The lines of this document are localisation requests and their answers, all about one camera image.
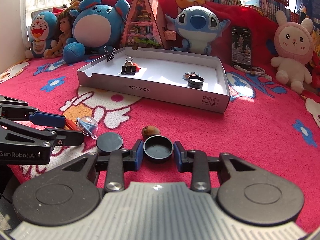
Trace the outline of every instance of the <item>white wall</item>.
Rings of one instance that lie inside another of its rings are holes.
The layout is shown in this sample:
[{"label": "white wall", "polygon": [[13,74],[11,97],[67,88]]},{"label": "white wall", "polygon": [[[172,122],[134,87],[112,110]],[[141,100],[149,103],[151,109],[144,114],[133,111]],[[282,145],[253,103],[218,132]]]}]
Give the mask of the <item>white wall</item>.
[{"label": "white wall", "polygon": [[0,73],[25,59],[21,20],[21,0],[0,0]]}]

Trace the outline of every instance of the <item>triangular display box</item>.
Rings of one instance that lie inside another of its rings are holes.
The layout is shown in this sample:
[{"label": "triangular display box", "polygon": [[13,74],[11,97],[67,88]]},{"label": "triangular display box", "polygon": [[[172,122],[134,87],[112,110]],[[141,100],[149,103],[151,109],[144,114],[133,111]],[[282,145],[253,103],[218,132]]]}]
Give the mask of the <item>triangular display box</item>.
[{"label": "triangular display box", "polygon": [[132,0],[120,47],[169,49],[165,27],[158,0]]}]

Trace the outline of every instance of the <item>black cap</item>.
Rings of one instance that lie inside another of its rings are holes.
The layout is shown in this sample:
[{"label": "black cap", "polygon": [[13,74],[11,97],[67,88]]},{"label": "black cap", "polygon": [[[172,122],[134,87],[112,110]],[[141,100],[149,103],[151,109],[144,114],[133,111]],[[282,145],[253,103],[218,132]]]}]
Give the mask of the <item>black cap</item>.
[{"label": "black cap", "polygon": [[122,137],[115,132],[106,132],[97,139],[97,148],[99,155],[109,155],[111,152],[123,147]]},{"label": "black cap", "polygon": [[173,144],[164,136],[154,135],[144,142],[143,151],[151,162],[164,163],[170,159],[173,153]]}]

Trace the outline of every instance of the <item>red blanket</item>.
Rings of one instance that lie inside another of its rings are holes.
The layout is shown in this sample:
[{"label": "red blanket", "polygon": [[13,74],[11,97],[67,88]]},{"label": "red blanket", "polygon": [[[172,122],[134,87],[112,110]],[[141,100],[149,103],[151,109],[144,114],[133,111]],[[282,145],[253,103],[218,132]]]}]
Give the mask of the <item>red blanket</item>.
[{"label": "red blanket", "polygon": [[[171,17],[177,16],[178,4],[182,8],[191,5],[185,0],[159,1],[164,13]],[[115,4],[115,0],[104,2]],[[272,55],[266,41],[273,39],[277,25],[252,8],[213,3],[205,6],[209,6],[219,20],[230,19],[232,25],[251,29],[252,62],[274,77],[275,69],[269,63]],[[141,138],[144,126],[154,125],[170,140],[181,141],[186,149],[203,150],[209,156],[230,152],[244,158],[301,188],[305,205],[298,223],[308,232],[314,230],[320,225],[320,98],[307,92],[305,96],[299,96],[288,87],[230,67],[230,28],[212,43],[212,54],[219,56],[224,63],[231,92],[230,104],[223,115],[79,87],[76,70],[94,57],[74,65],[65,64],[61,58],[30,60],[29,64],[17,65],[0,75],[0,93],[28,101],[30,106],[42,111],[63,114],[68,119],[94,116],[99,123],[97,135],[106,131],[117,132],[129,148]],[[193,127],[197,128],[196,132],[190,132]],[[49,165],[11,168],[23,182],[94,150],[95,141],[86,138],[80,147],[56,147]],[[103,186],[104,178],[105,172],[102,172],[98,186]],[[190,185],[190,178],[189,173],[178,173],[173,160],[159,165],[144,160],[138,172],[125,174],[126,186],[130,181],[185,181]],[[211,179],[213,187],[219,185],[214,173]]]}]

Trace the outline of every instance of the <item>blue plush ball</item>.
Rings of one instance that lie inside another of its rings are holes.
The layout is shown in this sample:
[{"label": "blue plush ball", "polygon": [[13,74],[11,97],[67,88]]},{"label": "blue plush ball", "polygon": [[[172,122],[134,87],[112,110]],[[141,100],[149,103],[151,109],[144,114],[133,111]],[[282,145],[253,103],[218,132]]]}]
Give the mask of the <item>blue plush ball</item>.
[{"label": "blue plush ball", "polygon": [[84,45],[78,42],[72,42],[64,47],[63,60],[67,64],[77,63],[83,60],[84,54]]}]

